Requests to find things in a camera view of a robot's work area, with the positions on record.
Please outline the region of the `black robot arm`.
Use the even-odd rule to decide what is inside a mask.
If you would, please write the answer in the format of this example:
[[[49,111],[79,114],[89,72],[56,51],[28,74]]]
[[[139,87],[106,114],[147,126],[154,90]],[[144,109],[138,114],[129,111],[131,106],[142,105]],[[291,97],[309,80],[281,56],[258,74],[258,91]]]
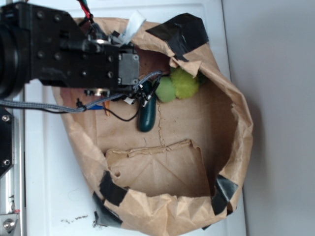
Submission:
[[[139,55],[132,43],[107,35],[87,11],[68,12],[16,2],[0,9],[0,96],[16,96],[33,79],[87,94],[133,95]]]

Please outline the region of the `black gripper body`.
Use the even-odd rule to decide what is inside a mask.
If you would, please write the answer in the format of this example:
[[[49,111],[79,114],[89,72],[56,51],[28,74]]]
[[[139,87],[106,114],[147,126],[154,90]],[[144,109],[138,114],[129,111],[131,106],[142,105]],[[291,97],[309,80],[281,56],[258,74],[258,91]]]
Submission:
[[[81,7],[85,18],[77,23],[65,11],[31,5],[32,78],[92,95],[134,95],[140,67],[134,46],[106,35]]]

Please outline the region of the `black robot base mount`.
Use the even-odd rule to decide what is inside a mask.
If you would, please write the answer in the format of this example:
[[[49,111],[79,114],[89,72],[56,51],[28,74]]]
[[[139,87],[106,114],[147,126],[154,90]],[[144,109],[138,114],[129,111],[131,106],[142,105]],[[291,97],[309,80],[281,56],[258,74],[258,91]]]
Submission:
[[[0,108],[0,177],[13,165],[13,117],[5,108]]]

